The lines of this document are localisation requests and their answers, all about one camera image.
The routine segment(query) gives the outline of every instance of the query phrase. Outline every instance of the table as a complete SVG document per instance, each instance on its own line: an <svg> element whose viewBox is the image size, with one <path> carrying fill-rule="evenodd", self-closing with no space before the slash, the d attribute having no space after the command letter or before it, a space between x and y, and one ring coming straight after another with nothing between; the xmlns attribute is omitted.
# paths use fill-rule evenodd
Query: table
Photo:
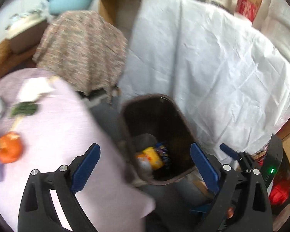
<svg viewBox="0 0 290 232"><path fill-rule="evenodd" d="M11 107L24 79L51 76L35 68L13 72L0 80L0 97ZM38 112L23 118L15 128L25 150L20 160L5 165L4 180L0 182L1 215L17 231L19 205L31 170L55 171L62 164L70 164L95 142L101 147L101 158L76 198L99 232L142 231L142 218L155 208L154 200L125 183L123 158L77 93L60 78L52 85L54 92L39 102ZM3 117L0 136L13 121L7 115ZM56 194L51 194L62 225L70 229Z"/></svg>

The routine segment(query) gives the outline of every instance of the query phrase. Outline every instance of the blue gripper pad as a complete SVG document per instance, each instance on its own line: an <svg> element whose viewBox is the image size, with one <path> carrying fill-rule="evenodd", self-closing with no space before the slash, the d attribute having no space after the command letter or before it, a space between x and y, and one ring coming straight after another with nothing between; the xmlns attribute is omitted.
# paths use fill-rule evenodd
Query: blue gripper pad
<svg viewBox="0 0 290 232"><path fill-rule="evenodd" d="M220 145L220 150L223 151L225 154L229 155L234 160L239 159L238 153L224 143Z"/></svg>
<svg viewBox="0 0 290 232"><path fill-rule="evenodd" d="M72 176L71 192L76 194L83 190L87 180L89 179L93 169L97 165L101 155L100 147L96 144L77 167Z"/></svg>
<svg viewBox="0 0 290 232"><path fill-rule="evenodd" d="M219 176L196 143L193 143L190 147L190 156L197 166L207 188L214 194L217 194L219 192Z"/></svg>

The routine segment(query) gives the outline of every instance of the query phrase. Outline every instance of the light blue basin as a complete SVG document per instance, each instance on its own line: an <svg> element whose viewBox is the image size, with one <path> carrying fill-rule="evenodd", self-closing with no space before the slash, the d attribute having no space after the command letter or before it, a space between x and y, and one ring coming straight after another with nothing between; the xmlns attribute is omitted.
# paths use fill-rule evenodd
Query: light blue basin
<svg viewBox="0 0 290 232"><path fill-rule="evenodd" d="M47 0L49 13L57 16L67 10L87 10L92 0Z"/></svg>

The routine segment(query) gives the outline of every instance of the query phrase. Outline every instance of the green vegetable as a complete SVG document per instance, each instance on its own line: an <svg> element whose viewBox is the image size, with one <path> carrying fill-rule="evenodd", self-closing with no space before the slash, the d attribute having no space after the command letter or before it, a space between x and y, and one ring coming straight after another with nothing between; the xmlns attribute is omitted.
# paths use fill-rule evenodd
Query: green vegetable
<svg viewBox="0 0 290 232"><path fill-rule="evenodd" d="M34 102L21 102L13 107L11 112L11 117L16 115L30 116L36 113L38 110L38 105Z"/></svg>

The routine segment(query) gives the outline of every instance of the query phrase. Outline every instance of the gray floor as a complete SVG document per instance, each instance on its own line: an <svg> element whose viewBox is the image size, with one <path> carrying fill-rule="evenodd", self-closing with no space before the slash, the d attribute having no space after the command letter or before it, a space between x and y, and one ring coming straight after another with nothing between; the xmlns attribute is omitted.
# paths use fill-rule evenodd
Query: gray floor
<svg viewBox="0 0 290 232"><path fill-rule="evenodd" d="M118 97L112 99L111 105L107 103L105 98L99 104L93 103L93 105L90 107L90 112L128 160L125 147L120 145L123 138L118 124ZM189 210L193 206L199 206L208 201L200 190L186 178L166 186L144 185L139 189L155 199L155 212L171 232L193 231L200 220L200 216L191 214Z"/></svg>

